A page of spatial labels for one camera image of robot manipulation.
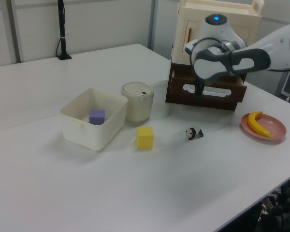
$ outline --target purple cube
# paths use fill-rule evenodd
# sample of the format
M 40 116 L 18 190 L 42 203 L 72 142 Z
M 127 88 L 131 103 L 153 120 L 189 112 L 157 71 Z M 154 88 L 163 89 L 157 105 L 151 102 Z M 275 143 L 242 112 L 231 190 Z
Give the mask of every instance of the purple cube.
M 93 125 L 101 125 L 105 121 L 105 110 L 91 110 L 89 115 L 89 123 Z

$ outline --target pink plate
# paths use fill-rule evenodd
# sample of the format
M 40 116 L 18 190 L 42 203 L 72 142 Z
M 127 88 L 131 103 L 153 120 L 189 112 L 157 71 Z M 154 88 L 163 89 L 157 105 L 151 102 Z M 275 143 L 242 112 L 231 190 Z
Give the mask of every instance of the pink plate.
M 246 114 L 242 117 L 241 125 L 244 128 L 244 130 L 246 130 L 249 134 L 251 134 L 252 136 L 256 138 L 264 139 L 264 140 L 278 140 L 284 137 L 284 135 L 287 133 L 287 129 L 285 125 L 282 124 L 282 122 L 280 122 L 279 120 L 277 120 L 276 118 L 272 116 L 261 114 L 257 118 L 257 121 L 261 126 L 266 128 L 271 133 L 272 137 L 269 138 L 266 136 L 258 135 L 249 127 L 247 123 L 248 115 L 249 114 Z

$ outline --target banana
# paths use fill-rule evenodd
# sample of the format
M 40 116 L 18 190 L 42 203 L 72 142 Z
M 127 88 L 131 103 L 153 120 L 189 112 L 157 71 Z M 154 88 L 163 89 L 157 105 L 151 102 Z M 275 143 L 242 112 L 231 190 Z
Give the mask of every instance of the banana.
M 249 127 L 256 133 L 259 135 L 263 135 L 266 137 L 272 137 L 271 133 L 264 128 L 263 126 L 261 126 L 257 121 L 256 121 L 256 117 L 258 117 L 259 115 L 261 115 L 263 112 L 259 111 L 259 112 L 252 112 L 248 115 L 247 118 L 247 123 L 249 125 Z

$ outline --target yellow cube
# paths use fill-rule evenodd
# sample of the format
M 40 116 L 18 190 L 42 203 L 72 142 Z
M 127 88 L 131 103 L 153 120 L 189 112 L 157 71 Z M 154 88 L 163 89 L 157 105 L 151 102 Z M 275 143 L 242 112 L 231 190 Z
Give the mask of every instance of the yellow cube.
M 136 145 L 140 149 L 151 149 L 154 143 L 154 132 L 151 127 L 137 127 Z

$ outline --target panda figurine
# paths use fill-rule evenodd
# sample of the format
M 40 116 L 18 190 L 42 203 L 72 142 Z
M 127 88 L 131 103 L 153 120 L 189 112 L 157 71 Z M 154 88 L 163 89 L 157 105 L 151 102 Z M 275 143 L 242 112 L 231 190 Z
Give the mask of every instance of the panda figurine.
M 204 136 L 201 128 L 192 127 L 186 131 L 186 138 L 187 139 L 193 140 L 196 136 L 201 137 L 201 138 Z

